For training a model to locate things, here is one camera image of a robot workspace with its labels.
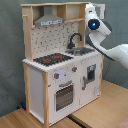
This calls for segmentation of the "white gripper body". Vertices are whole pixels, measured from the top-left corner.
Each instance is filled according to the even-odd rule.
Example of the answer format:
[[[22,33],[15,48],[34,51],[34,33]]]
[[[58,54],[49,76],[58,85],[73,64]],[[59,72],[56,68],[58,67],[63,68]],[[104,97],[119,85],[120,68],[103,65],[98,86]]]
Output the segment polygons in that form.
[[[96,18],[97,18],[97,14],[95,11],[95,7],[91,3],[87,4],[85,7],[85,19],[90,20]]]

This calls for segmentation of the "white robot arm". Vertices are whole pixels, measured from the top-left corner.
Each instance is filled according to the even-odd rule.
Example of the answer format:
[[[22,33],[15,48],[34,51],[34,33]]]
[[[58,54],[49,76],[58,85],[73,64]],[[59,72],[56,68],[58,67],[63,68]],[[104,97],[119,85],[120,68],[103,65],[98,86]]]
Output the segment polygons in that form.
[[[112,28],[108,22],[97,16],[95,6],[92,3],[85,7],[85,23],[90,30],[86,36],[86,42],[105,57],[120,62],[128,69],[128,44],[121,44],[111,49],[105,49],[101,46],[101,43],[112,32]]]

